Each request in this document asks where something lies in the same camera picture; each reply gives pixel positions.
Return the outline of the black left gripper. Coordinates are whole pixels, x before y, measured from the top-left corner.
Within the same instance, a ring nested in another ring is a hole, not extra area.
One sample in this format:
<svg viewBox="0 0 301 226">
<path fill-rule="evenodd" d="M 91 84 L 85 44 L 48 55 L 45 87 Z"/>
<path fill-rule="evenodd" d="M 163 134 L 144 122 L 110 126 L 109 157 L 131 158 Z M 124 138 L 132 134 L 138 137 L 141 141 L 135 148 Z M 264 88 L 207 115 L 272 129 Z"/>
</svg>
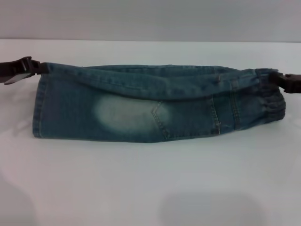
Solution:
<svg viewBox="0 0 301 226">
<path fill-rule="evenodd" d="M 0 64 L 0 82 L 4 85 L 10 85 L 23 79 L 30 78 L 39 72 L 47 72 L 46 63 L 33 60 L 31 56 L 23 57 L 12 62 Z"/>
</svg>

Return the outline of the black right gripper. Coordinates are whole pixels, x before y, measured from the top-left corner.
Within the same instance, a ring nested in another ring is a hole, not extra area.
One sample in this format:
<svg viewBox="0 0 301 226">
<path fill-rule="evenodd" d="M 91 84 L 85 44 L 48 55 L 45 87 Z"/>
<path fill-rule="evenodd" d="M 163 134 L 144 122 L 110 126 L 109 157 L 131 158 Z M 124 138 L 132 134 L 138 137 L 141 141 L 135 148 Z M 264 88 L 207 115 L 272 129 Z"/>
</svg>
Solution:
<svg viewBox="0 0 301 226">
<path fill-rule="evenodd" d="M 271 72 L 268 75 L 270 83 L 284 88 L 285 93 L 293 93 L 293 91 L 301 91 L 301 75 L 291 75 L 279 72 Z"/>
</svg>

